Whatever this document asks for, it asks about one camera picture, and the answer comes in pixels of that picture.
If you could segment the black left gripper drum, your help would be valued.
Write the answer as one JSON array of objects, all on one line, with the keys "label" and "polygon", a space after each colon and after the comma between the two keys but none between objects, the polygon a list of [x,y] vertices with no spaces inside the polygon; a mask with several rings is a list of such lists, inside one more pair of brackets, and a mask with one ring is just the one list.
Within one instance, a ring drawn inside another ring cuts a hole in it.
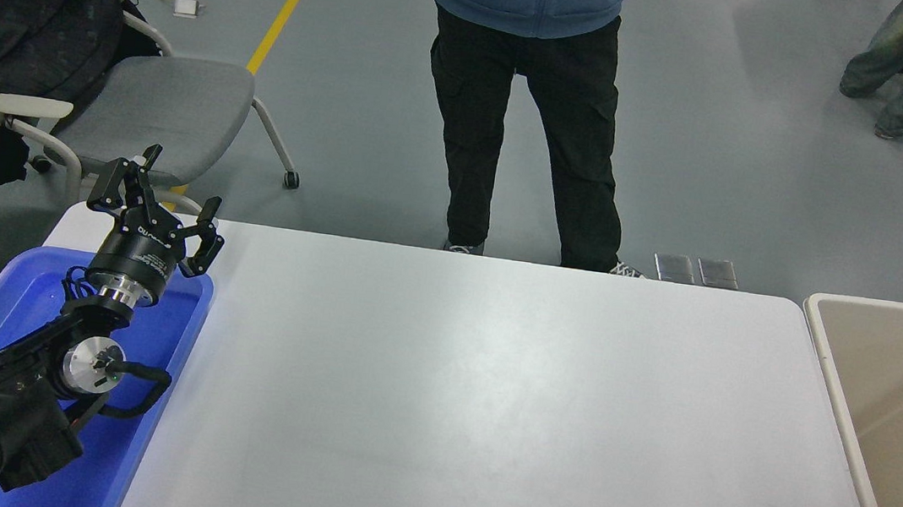
[{"label": "black left gripper drum", "polygon": [[158,300],[182,258],[171,237],[179,229],[182,223],[171,214],[151,220],[143,210],[123,210],[89,263],[87,281],[95,288],[131,281],[140,298]]}]

